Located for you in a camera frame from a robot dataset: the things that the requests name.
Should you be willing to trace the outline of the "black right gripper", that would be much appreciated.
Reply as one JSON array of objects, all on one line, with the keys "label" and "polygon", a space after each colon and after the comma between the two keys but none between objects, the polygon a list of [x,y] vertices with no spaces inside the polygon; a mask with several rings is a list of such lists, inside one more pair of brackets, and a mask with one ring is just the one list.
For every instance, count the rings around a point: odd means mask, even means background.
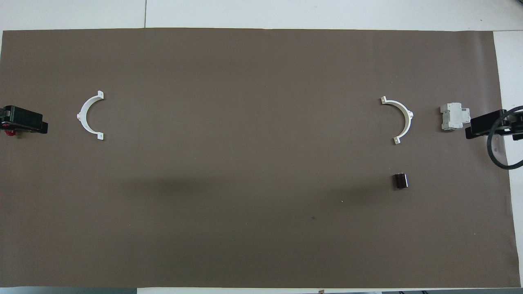
[{"label": "black right gripper", "polygon": [[[477,138],[479,136],[487,136],[493,123],[504,115],[507,110],[500,109],[475,117],[470,120],[469,127],[465,129],[465,137],[468,140]],[[512,136],[514,141],[519,141],[523,138],[523,115],[522,112],[515,112],[504,117],[494,133],[500,136]]]}]

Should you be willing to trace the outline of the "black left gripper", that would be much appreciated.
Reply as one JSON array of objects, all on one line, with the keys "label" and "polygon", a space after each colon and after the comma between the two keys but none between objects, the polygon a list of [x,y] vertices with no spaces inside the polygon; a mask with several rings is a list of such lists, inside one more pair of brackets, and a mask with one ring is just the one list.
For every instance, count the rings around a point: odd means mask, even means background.
[{"label": "black left gripper", "polygon": [[21,107],[8,105],[0,110],[2,130],[23,130],[30,133],[47,134],[49,125],[43,122],[43,115]]}]

